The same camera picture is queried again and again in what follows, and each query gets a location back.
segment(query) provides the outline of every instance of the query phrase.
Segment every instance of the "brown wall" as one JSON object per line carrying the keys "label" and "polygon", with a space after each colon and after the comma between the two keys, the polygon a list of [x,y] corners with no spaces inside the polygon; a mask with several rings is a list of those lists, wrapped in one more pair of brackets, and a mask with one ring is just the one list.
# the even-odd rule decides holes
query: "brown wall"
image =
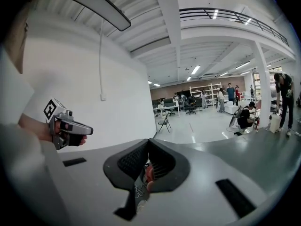
{"label": "brown wall", "polygon": [[185,84],[166,86],[158,89],[151,89],[150,95],[152,100],[157,100],[160,98],[171,98],[174,96],[175,92],[189,90],[189,86],[197,87],[197,86],[208,85],[210,83],[213,85],[222,83],[222,86],[224,86],[225,89],[228,87],[228,83],[231,83],[232,87],[238,85],[240,92],[246,90],[244,77],[232,77],[232,78],[224,78],[224,79],[220,78],[220,79],[212,79],[212,80],[205,80],[205,81],[194,81]]}

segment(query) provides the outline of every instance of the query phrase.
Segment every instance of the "white shelving unit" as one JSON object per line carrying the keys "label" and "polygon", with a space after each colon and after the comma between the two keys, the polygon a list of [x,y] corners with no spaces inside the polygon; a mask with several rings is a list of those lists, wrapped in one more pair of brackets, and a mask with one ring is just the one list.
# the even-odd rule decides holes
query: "white shelving unit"
{"label": "white shelving unit", "polygon": [[204,92],[208,92],[207,93],[207,98],[206,98],[206,101],[208,102],[211,102],[212,101],[212,104],[210,105],[215,105],[216,104],[216,98],[214,98],[214,96],[217,95],[218,91],[220,88],[222,87],[222,83],[219,83],[219,84],[209,84],[209,85],[204,85],[204,86],[198,86],[198,87],[189,87],[189,90],[190,90],[190,94],[191,95],[196,95],[197,93],[201,94],[201,90],[203,89]]}

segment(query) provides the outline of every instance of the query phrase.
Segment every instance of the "wall outlet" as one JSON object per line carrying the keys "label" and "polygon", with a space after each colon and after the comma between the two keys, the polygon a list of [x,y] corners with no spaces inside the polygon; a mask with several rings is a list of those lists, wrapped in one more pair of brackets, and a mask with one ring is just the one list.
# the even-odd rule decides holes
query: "wall outlet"
{"label": "wall outlet", "polygon": [[101,100],[106,100],[105,95],[101,94],[101,95],[100,95],[100,99],[101,99]]}

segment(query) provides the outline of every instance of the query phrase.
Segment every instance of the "metal railing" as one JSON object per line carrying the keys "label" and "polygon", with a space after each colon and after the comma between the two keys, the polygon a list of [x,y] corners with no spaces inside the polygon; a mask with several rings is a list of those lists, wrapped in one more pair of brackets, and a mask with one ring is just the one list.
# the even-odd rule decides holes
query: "metal railing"
{"label": "metal railing", "polygon": [[278,31],[268,26],[267,24],[257,20],[256,18],[247,16],[234,11],[229,11],[219,8],[184,8],[180,9],[181,21],[196,20],[196,19],[223,19],[236,23],[245,24],[248,26],[255,26],[264,32],[269,32],[275,38],[280,39],[287,46],[287,39]]}

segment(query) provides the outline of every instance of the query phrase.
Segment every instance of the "white bucket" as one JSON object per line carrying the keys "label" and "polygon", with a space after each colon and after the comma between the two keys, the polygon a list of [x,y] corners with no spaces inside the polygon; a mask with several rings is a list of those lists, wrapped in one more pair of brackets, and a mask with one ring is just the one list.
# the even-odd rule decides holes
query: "white bucket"
{"label": "white bucket", "polygon": [[281,116],[280,115],[272,115],[272,122],[269,130],[273,133],[275,133],[279,127],[281,122]]}

